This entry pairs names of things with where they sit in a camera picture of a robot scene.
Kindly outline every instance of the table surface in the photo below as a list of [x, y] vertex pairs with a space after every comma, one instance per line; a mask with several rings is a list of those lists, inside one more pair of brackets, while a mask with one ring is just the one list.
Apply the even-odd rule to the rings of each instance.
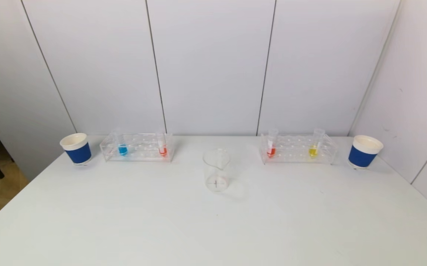
[[[62, 154], [0, 212], [0, 265], [427, 265], [427, 200], [377, 157], [368, 170], [267, 164], [259, 137], [176, 136], [171, 163], [74, 166]], [[202, 154], [232, 156], [230, 187]]]

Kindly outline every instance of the empty beaker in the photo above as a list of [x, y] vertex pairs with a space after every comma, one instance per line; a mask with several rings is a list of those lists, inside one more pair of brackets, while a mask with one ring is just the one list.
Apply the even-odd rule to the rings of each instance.
[[205, 185], [213, 192], [227, 189], [229, 185], [228, 173], [225, 170], [230, 162], [230, 156], [225, 149], [209, 150], [204, 153]]

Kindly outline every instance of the clear acrylic test tube rack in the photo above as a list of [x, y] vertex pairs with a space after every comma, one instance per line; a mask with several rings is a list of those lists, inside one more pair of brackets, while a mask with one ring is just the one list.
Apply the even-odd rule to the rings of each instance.
[[276, 153], [272, 158], [267, 154], [268, 136], [261, 134], [259, 152], [263, 163], [324, 163], [333, 164], [338, 146], [328, 135], [324, 135], [318, 155], [312, 158], [310, 147], [314, 144], [312, 135], [278, 135], [276, 138]]
[[121, 134], [121, 137], [128, 153], [120, 154], [119, 144], [114, 133], [111, 133], [100, 143], [100, 150], [102, 150], [105, 161], [172, 161], [174, 154], [172, 134], [164, 134], [167, 149], [165, 156], [160, 153], [156, 134]]

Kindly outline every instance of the paper cup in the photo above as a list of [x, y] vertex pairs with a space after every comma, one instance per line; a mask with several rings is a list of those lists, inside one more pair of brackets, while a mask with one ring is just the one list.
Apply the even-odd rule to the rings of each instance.
[[353, 168], [367, 168], [383, 147], [383, 143], [375, 138], [365, 135], [355, 136], [348, 161]]
[[80, 165], [90, 161], [92, 153], [86, 134], [72, 134], [63, 138], [59, 143], [74, 164]]

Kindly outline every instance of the test tube with blue liquid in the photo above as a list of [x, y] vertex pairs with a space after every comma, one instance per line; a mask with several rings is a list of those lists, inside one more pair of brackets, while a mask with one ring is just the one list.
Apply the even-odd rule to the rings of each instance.
[[126, 146], [123, 135], [120, 133], [119, 130], [116, 130], [114, 136], [115, 136], [115, 143], [119, 147], [120, 155], [122, 156], [128, 155], [128, 147]]

